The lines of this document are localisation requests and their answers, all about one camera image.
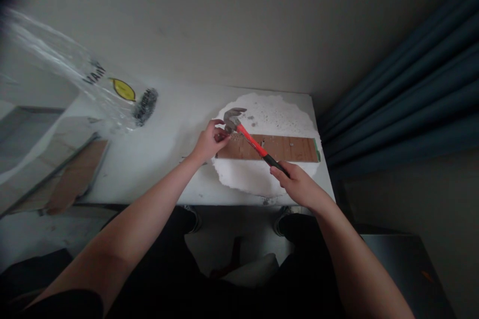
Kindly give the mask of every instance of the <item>wall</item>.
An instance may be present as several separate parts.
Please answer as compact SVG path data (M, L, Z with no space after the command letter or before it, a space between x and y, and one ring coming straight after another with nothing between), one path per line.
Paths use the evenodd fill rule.
M132 75L312 94L316 115L444 0L12 0Z
M421 236L458 318L479 313L479 149L345 181L358 223Z

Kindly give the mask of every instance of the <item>table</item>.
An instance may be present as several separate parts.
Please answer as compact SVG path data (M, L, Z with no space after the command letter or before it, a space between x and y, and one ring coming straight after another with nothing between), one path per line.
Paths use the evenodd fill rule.
M307 94L271 92L247 88L206 85L162 80L155 83L159 92L155 112L146 125L128 134L102 137L111 140L92 191L82 199L86 203L128 204L165 176L194 148L199 133L209 119L229 102L243 94L281 95L306 112L316 128L311 97ZM104 118L83 94L67 108L62 117L92 116ZM42 142L48 142L50 130ZM313 179L334 198L322 147L321 163ZM222 185L211 164L194 175L178 204L180 205L294 205L288 195L263 198Z

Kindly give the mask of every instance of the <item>hammer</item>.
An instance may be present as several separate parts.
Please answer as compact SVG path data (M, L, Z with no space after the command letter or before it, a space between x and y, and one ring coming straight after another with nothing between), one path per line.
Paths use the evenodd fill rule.
M253 137L246 131L246 129L243 127L241 124L240 120L238 119L238 116L241 115L243 112L246 112L246 108L232 108L229 111L225 112L225 115L223 116L223 121L225 122L225 131L228 134L233 133L233 131L241 133L243 136L245 136L246 140L248 141L249 144L258 152L259 156L270 166L270 167L276 167L280 171L282 171L288 178L290 178L288 172L281 167L278 162L276 162L273 157L271 157L266 150L259 145L258 142L254 140Z

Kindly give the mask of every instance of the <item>black pants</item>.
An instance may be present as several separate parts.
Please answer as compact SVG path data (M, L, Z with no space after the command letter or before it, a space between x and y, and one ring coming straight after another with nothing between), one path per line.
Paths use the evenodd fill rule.
M279 228L294 243L294 252L267 285L256 290L211 280L200 272L185 242L194 224L194 214L174 209L126 281L109 318L151 316L152 312L217 313L223 318L288 312L310 316L318 310L329 317L343 317L331 257L314 217L292 214L281 219Z

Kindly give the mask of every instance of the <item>curtain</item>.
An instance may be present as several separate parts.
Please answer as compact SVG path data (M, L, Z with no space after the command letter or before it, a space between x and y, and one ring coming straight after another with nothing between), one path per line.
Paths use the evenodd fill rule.
M317 124L335 179L479 146L479 0L448 0Z

